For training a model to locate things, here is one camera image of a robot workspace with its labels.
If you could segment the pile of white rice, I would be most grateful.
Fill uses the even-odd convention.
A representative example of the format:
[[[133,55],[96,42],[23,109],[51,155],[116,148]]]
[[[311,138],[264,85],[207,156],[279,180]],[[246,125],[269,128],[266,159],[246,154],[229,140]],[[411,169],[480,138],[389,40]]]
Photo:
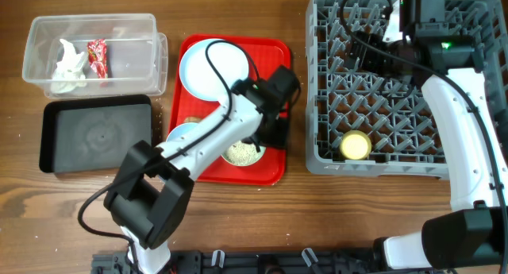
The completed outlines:
[[[237,167],[246,167],[253,165],[259,161],[264,155],[266,148],[260,146],[260,150],[257,151],[254,144],[246,144],[242,141],[238,141],[231,145],[223,154],[222,157],[228,163]]]

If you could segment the yellow plastic cup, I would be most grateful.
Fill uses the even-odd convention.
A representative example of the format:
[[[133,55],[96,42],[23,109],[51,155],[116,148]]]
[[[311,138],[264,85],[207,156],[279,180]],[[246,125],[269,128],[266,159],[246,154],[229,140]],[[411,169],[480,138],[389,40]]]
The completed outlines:
[[[371,153],[371,140],[366,133],[351,130],[342,137],[339,149],[347,160],[364,160]]]

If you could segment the light blue bowl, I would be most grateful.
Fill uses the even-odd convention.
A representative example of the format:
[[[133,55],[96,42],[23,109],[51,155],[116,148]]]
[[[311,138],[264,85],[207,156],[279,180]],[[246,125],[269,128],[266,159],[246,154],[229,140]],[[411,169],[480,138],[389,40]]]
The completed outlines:
[[[166,141],[172,141],[176,138],[179,138],[189,131],[191,131],[195,126],[197,126],[197,122],[187,122],[181,125],[177,125],[168,135]]]

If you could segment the red snack wrapper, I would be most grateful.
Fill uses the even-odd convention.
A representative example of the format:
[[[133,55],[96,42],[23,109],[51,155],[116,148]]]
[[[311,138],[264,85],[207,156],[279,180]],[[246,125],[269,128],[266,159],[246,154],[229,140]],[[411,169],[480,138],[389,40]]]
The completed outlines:
[[[108,78],[107,45],[104,39],[97,39],[87,43],[88,61],[90,68],[100,79]]]

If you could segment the white tissue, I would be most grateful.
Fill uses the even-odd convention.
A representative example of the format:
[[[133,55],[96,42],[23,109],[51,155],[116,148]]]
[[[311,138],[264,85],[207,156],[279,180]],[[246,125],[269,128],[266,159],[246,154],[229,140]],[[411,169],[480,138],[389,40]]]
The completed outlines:
[[[83,72],[83,67],[88,61],[87,54],[77,53],[75,46],[69,41],[60,39],[60,43],[63,45],[63,57],[56,63],[50,86],[50,91],[54,94],[67,93],[87,85]]]

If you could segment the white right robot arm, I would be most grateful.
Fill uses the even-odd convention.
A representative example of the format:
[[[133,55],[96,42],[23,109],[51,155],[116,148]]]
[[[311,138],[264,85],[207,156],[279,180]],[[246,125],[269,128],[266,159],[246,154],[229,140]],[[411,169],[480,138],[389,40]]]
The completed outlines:
[[[386,44],[354,32],[352,55],[379,75],[408,75],[437,124],[451,188],[450,214],[382,241],[383,265],[507,271],[507,165],[487,106],[482,52],[474,37],[436,32]]]

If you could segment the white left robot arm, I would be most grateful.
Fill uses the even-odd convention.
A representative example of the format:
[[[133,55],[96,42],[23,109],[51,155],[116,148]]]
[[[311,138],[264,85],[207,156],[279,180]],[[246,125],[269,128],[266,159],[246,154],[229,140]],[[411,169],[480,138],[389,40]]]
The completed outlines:
[[[136,143],[107,191],[105,208],[133,246],[127,257],[140,273],[158,273],[171,259],[167,240],[183,220],[198,177],[238,141],[284,149],[289,123],[280,117],[300,88],[278,67],[269,79],[236,81],[223,102],[188,133],[152,147]]]

